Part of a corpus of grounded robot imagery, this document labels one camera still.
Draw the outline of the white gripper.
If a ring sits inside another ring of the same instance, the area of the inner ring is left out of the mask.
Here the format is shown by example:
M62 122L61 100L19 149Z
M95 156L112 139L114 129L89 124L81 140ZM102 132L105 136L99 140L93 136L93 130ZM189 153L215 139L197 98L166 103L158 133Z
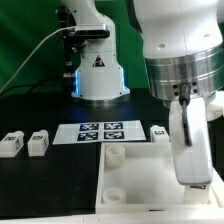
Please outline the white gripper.
M182 107L173 101L169 112L169 134L177 181L182 185L201 185L212 181L213 165L203 98L191 99L187 121L192 145L185 143Z

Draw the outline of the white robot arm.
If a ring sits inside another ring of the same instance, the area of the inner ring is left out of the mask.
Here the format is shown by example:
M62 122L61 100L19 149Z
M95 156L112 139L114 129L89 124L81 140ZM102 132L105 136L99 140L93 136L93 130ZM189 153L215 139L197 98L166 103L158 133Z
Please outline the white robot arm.
M117 61L115 25L96 0L61 0L85 44L72 96L114 102L129 93ZM130 24L143 38L143 58L153 97L169 108L175 174L182 185L207 184L213 165L208 105L222 87L223 38L219 0L126 0Z

